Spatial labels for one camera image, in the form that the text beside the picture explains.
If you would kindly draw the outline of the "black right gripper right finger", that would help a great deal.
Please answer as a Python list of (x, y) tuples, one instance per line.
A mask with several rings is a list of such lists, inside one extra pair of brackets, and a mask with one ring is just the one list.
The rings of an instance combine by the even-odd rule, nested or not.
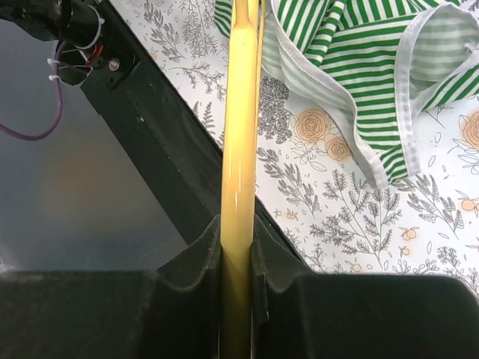
[(256, 219), (251, 282), (255, 358), (478, 356), (478, 304), (450, 277), (318, 274)]

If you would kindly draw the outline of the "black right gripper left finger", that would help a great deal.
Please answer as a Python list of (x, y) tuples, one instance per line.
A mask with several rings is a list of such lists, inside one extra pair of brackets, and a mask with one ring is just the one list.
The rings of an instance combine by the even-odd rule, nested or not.
[(156, 271), (1, 274), (3, 358), (216, 358), (219, 220)]

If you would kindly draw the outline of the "yellow plastic hanger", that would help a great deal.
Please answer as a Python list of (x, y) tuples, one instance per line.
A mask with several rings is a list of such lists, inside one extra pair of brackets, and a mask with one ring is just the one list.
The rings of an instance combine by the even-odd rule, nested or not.
[(250, 250), (265, 12), (261, 1), (233, 3), (222, 160), (220, 358), (251, 355)]

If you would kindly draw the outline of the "green white striped tank top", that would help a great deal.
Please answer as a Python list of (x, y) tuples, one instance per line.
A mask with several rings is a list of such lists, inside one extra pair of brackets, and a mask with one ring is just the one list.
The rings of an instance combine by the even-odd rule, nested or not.
[(262, 65), (339, 113), (369, 183), (420, 172), (414, 119), (478, 93), (478, 19), (458, 1), (268, 1)]

